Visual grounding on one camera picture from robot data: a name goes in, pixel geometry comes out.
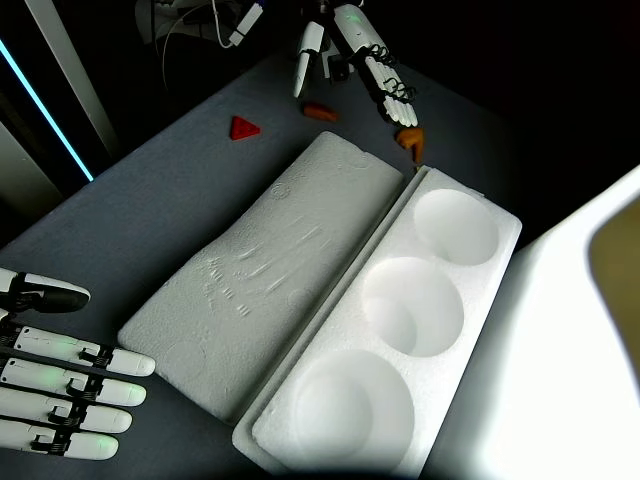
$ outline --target white cable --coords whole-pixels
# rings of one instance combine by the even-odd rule
[[[198,5],[197,7],[193,7],[191,10],[189,10],[187,13],[185,13],[184,15],[182,15],[180,18],[178,18],[178,20],[176,20],[175,22],[173,22],[173,25],[171,25],[171,28],[169,29],[169,33],[167,33],[167,38],[164,41],[164,46],[162,47],[162,82],[164,83],[164,89],[166,91],[169,91],[169,87],[167,87],[167,79],[165,77],[164,74],[164,57],[167,53],[167,44],[169,43],[169,37],[171,36],[171,34],[173,33],[173,30],[178,26],[178,24],[184,20],[184,17],[186,17],[187,15],[189,15],[191,12],[196,11],[199,8],[202,8],[204,6],[206,6],[207,4],[204,5]]]
[[[222,43],[222,38],[220,38],[220,24],[218,23],[218,9],[216,8],[216,0],[211,0],[211,5],[213,6],[213,19],[216,22],[216,34],[218,35],[218,43],[222,48],[231,48],[233,47],[233,43],[228,43],[225,45]]]

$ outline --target dark background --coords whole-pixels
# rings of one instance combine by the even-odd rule
[[[304,26],[298,2],[271,0],[240,48],[173,35],[167,92],[153,48],[140,40],[134,0],[54,3],[123,154],[269,53],[294,46]],[[513,212],[525,226],[521,244],[638,163],[638,6],[368,0],[364,11],[402,63],[506,120],[522,186]],[[101,152],[91,157],[104,163]]]

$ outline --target robotic hand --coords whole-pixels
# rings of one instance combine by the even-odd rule
[[[89,299],[87,290],[70,283],[0,268],[0,347],[115,373],[151,375],[155,361],[147,356],[14,322],[16,312],[29,308],[42,313],[72,312]],[[122,433],[132,421],[130,413],[94,402],[132,407],[146,397],[139,385],[2,352],[0,383],[0,447],[92,460],[115,455],[118,441],[104,433]]]
[[[337,0],[313,0],[305,9],[311,12],[298,50],[294,97],[302,91],[309,65],[321,51],[325,29],[335,42],[330,51],[340,52],[353,64],[364,81],[382,116],[396,125],[416,127],[418,118],[411,106],[415,89],[405,85],[393,68],[395,59],[356,5]]]

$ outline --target white foam container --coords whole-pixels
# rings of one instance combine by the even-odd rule
[[[520,221],[421,169],[242,417],[272,473],[417,477],[500,285]]]

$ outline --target foam packaging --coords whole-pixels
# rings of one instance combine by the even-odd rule
[[[120,343],[155,358],[160,376],[202,408],[237,421],[402,181],[376,157],[321,134],[158,290]]]
[[[507,267],[518,219],[420,170],[240,420],[272,473],[417,477]]]

